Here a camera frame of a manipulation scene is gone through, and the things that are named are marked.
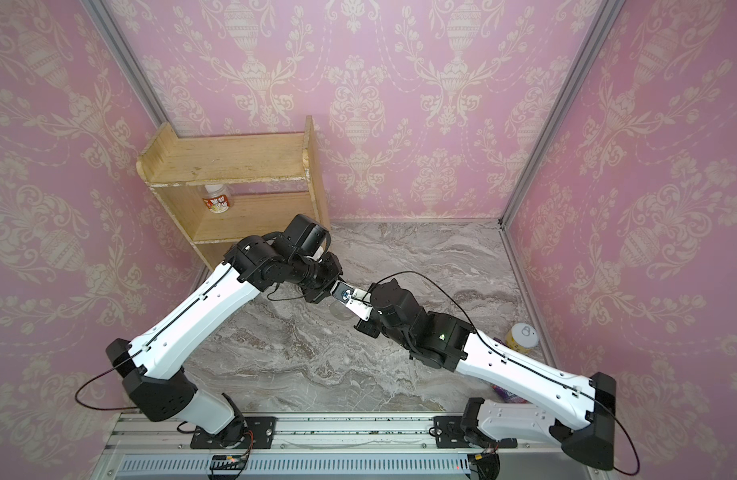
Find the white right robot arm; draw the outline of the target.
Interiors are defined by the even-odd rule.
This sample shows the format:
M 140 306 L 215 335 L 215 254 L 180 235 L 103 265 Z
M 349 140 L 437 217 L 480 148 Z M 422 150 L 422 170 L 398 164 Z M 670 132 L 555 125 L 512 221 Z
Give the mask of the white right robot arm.
M 547 441 L 587 467 L 614 468 L 616 382 L 544 365 L 507 348 L 470 322 L 426 311 L 397 281 L 366 291 L 348 287 L 334 296 L 358 316 L 356 330 L 383 336 L 432 369 L 444 369 L 497 385 L 534 407 L 528 420 L 509 420 L 483 399 L 468 401 L 461 429 L 469 442 L 502 439 Z

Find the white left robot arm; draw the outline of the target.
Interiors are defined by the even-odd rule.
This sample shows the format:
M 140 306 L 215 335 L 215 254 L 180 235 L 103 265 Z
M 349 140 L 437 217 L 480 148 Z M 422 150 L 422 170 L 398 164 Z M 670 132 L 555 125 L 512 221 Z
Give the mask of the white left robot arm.
M 130 401 L 152 422 L 177 419 L 200 428 L 225 446 L 248 431 L 238 406 L 192 383 L 184 362 L 238 309 L 270 287 L 298 286 L 302 298 L 318 303 L 342 274 L 330 252 L 330 232 L 298 214 L 286 230 L 250 235 L 232 245 L 222 262 L 186 300 L 150 330 L 106 348 Z

